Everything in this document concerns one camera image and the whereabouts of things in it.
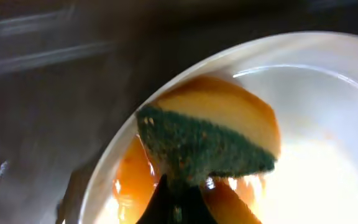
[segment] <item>dark background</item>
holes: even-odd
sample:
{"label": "dark background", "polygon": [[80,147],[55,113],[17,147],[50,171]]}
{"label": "dark background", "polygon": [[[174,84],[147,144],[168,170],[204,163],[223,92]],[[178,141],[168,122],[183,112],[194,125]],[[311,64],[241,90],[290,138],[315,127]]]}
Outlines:
{"label": "dark background", "polygon": [[76,223],[99,156],[158,87],[304,30],[358,35],[358,1],[0,0],[0,223]]}

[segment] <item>green scouring pad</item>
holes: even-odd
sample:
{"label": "green scouring pad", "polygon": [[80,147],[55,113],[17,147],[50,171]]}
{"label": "green scouring pad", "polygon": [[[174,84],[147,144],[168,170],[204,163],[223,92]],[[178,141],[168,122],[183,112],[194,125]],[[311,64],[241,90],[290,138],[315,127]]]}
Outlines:
{"label": "green scouring pad", "polygon": [[240,177],[274,168],[280,135],[273,110],[241,87],[200,77],[136,114],[148,155],[174,198],[208,176]]}

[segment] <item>dark countertop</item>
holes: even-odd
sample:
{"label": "dark countertop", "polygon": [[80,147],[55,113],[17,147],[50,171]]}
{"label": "dark countertop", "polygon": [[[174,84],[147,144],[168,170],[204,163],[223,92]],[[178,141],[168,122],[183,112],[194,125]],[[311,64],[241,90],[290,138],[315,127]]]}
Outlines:
{"label": "dark countertop", "polygon": [[0,223],[55,223],[65,193],[59,215],[76,223],[99,156],[158,87],[212,54],[259,37],[304,30],[358,35],[358,4],[168,28],[97,57],[0,76],[0,163],[8,161],[0,179]]}

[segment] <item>white plate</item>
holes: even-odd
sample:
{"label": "white plate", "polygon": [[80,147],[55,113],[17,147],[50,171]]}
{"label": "white plate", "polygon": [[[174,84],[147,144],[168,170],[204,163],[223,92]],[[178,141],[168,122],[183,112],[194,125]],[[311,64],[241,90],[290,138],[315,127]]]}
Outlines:
{"label": "white plate", "polygon": [[[204,73],[242,85],[276,112],[283,153],[258,198],[264,224],[358,224],[358,37],[302,32],[241,44],[185,70],[147,101]],[[132,115],[93,172],[79,223],[115,223],[112,180],[135,134]]]}

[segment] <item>white ceramic dish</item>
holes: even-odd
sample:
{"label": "white ceramic dish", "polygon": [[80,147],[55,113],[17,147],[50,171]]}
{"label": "white ceramic dish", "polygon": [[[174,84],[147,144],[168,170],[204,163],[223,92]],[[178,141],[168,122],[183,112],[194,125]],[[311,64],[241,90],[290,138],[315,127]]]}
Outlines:
{"label": "white ceramic dish", "polygon": [[[271,223],[358,223],[358,37],[276,35],[213,55],[147,101],[197,75],[238,83],[275,110],[282,157],[267,176],[258,216]],[[79,223],[116,223],[112,180],[136,134],[132,115],[97,165]]]}

